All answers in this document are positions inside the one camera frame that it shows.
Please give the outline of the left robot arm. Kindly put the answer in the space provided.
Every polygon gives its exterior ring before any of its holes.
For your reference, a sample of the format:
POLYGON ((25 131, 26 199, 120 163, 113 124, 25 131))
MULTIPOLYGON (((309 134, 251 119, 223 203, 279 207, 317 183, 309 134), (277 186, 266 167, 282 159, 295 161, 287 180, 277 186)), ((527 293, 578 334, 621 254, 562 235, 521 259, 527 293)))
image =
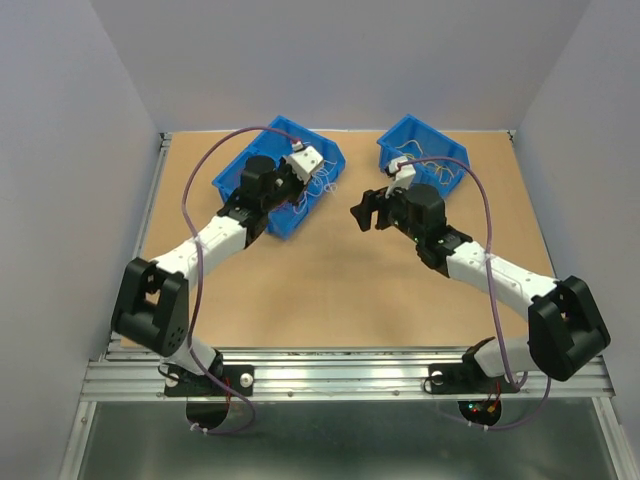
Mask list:
POLYGON ((126 265, 112 330, 187 371, 199 393, 215 392, 222 384, 222 354, 195 338, 190 293, 200 296, 204 276, 248 248, 265 231, 271 211, 298 200, 310 178, 293 154, 278 162, 250 157, 238 188, 194 237, 152 260, 137 257, 126 265))

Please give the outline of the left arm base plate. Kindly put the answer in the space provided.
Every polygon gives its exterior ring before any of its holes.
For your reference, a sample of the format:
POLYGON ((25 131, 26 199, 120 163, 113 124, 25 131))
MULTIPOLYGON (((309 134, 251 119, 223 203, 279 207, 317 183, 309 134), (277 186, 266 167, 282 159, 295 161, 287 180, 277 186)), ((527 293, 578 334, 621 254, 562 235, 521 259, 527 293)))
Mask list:
MULTIPOLYGON (((169 398, 223 397, 228 392, 206 375, 196 375, 181 367, 161 363, 158 373, 164 378, 164 395, 169 398)), ((249 364, 225 365, 221 382, 245 397, 253 395, 255 368, 249 364)))

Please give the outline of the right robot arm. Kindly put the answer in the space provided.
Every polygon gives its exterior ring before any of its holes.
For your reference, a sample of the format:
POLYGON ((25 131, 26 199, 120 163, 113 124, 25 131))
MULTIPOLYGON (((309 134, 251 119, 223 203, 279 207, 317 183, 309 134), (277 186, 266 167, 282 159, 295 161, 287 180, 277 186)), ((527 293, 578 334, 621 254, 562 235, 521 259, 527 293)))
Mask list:
POLYGON ((538 275, 486 250, 449 225, 445 202, 431 186, 367 190, 350 210, 360 230, 394 227, 415 245, 428 268, 488 294, 519 314, 528 333, 519 339, 493 336, 469 347, 443 384, 462 381, 482 390, 509 371, 540 371, 566 381, 611 343, 585 281, 538 275))

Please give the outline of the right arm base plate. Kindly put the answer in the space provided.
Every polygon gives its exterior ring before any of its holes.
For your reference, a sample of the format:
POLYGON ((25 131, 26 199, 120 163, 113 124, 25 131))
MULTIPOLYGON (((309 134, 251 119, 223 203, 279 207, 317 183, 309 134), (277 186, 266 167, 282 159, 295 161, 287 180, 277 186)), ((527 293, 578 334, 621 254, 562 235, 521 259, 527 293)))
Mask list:
POLYGON ((515 393, 503 377, 488 377, 477 366, 465 363, 436 363, 428 367, 422 388, 432 395, 488 395, 515 393))

